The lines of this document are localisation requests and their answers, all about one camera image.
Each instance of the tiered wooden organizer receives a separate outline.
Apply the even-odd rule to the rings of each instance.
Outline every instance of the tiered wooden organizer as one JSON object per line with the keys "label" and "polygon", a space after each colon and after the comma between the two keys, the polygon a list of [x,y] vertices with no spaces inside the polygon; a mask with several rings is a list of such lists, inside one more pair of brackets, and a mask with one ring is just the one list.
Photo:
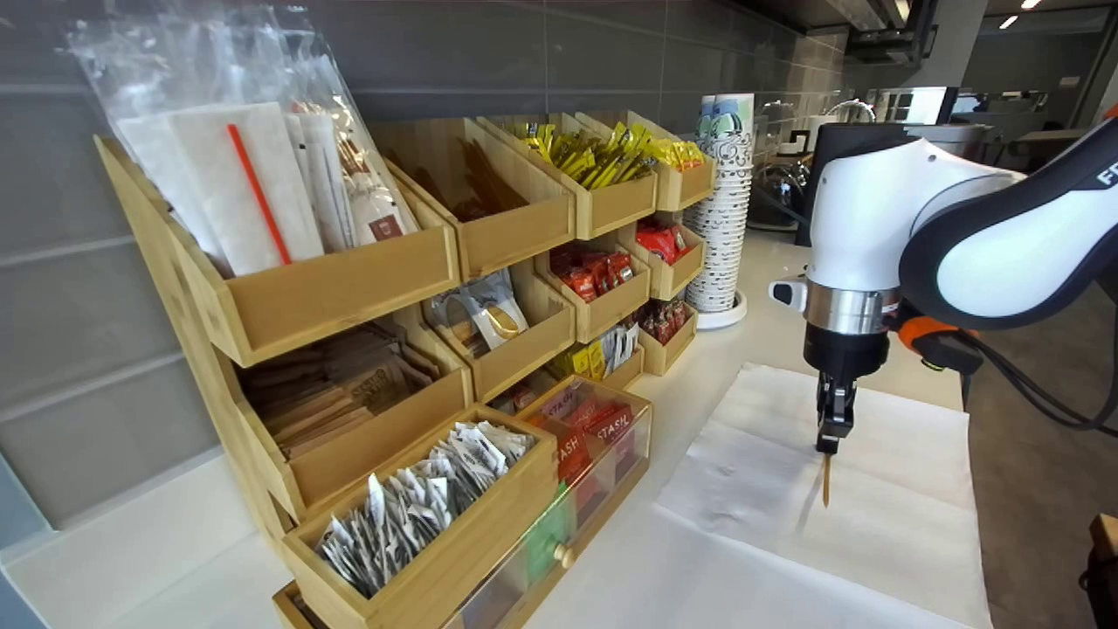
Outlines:
{"label": "tiered wooden organizer", "polygon": [[[545,368],[569,342],[600,334],[650,298],[674,298],[697,271],[702,242],[690,242],[695,252],[686,263],[660,264],[640,253],[624,225],[652,209],[686,209],[710,195],[711,166],[660,166],[629,183],[588,190],[561,171],[541,163],[520,140],[502,132],[501,121],[453,118],[428,121],[425,132],[423,145],[433,154],[440,154],[440,145],[433,145],[435,140],[477,144],[501,179],[523,195],[523,204],[456,224],[423,183],[391,166],[405,201],[416,209],[419,232],[240,279],[222,279],[171,218],[169,201],[128,157],[114,144],[98,140],[98,154],[226,450],[239,488],[256,522],[298,575],[298,587],[276,594],[290,626],[520,621],[650,465],[650,406],[640,397],[631,397],[640,408],[631,434],[561,488],[555,482],[555,439],[477,402],[497,397]],[[545,252],[569,236],[629,245],[640,279],[600,305],[584,305],[541,264]],[[416,305],[494,267],[515,267],[515,286],[532,329],[497,354],[462,357],[453,342],[425,329]],[[239,369],[378,317],[387,317],[402,334],[435,357],[444,378],[290,462],[244,397]],[[670,347],[643,337],[643,357],[660,373],[689,337],[690,330],[680,330]],[[622,386],[640,368],[643,361],[631,361],[624,373],[614,373],[614,379],[600,386]],[[534,434],[537,442],[378,598],[361,598],[310,553],[324,517],[361,494],[368,471],[411,462],[451,420],[472,416],[515,421]]]}

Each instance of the cable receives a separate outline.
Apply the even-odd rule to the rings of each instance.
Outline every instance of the cable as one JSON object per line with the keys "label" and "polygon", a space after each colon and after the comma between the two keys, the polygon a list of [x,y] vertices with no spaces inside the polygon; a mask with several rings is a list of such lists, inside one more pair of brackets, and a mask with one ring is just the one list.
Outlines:
{"label": "cable", "polygon": [[1118,435],[1118,425],[1107,425],[1107,420],[1118,408],[1118,310],[1114,310],[1114,334],[1111,334],[1111,392],[1095,416],[1084,416],[1084,412],[1069,408],[1065,402],[1060,402],[1032,373],[1025,373],[1014,361],[1005,361],[1000,349],[976,337],[972,330],[957,330],[957,337],[963,347],[977,349],[992,368],[1000,368],[1003,378],[1025,394],[1025,402],[1032,402],[1051,421],[1069,425],[1069,430],[1098,430],[1098,434]]}

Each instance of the cylindrical container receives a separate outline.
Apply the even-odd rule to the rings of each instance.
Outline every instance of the cylindrical container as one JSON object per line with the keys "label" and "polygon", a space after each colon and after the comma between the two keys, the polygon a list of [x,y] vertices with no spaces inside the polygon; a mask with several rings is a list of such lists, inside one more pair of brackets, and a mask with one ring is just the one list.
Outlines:
{"label": "cylindrical container", "polygon": [[715,188],[690,216],[695,230],[707,242],[707,267],[689,286],[689,301],[695,305],[702,329],[702,315],[744,315],[744,298],[738,292],[738,264],[753,163],[753,93],[707,93],[697,145],[715,163]]}

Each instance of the red straw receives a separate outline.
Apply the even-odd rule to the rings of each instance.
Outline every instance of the red straw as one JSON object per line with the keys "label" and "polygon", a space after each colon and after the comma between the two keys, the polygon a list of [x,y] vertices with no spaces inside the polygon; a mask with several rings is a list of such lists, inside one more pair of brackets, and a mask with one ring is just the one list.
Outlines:
{"label": "red straw", "polygon": [[250,166],[248,145],[244,145],[244,140],[240,140],[240,128],[239,128],[239,124],[226,124],[226,132],[230,132],[230,144],[233,144],[233,149],[239,149],[240,171],[244,171],[244,179],[248,179],[248,188],[250,188],[250,195],[256,195],[258,216],[264,218],[269,236],[274,236],[274,245],[276,245],[276,252],[279,252],[279,263],[290,264],[290,252],[286,252],[284,230],[279,230],[279,224],[276,224],[274,201],[269,201],[269,195],[264,195],[264,183],[258,183],[258,173],[256,173],[256,166]]}

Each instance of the robotic arm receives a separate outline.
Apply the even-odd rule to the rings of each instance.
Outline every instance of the robotic arm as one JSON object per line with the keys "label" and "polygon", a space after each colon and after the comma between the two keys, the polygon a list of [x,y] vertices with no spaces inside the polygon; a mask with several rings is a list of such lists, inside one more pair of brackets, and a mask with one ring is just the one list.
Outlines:
{"label": "robotic arm", "polygon": [[885,362],[901,310],[1025,323],[1069,305],[1118,252],[1118,121],[1035,173],[961,159],[901,124],[826,124],[806,199],[812,264],[773,298],[806,317],[817,450],[835,454],[854,430],[854,383]]}

